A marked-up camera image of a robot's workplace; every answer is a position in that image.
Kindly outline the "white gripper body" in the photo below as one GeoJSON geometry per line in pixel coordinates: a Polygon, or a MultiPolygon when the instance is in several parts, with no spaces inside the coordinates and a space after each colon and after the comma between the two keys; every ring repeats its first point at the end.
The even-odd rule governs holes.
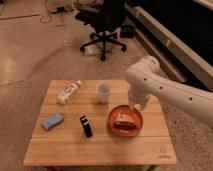
{"type": "Polygon", "coordinates": [[[128,90],[128,101],[131,108],[136,105],[139,106],[140,110],[144,110],[150,99],[150,93],[142,88],[131,85],[128,90]]]}

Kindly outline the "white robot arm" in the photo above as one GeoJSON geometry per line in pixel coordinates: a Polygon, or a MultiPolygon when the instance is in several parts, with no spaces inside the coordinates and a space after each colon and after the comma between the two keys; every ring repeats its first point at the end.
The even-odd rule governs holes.
{"type": "Polygon", "coordinates": [[[213,129],[213,93],[163,78],[157,74],[159,70],[160,64],[153,56],[128,67],[125,77],[130,85],[129,102],[144,105],[154,95],[213,129]]]}

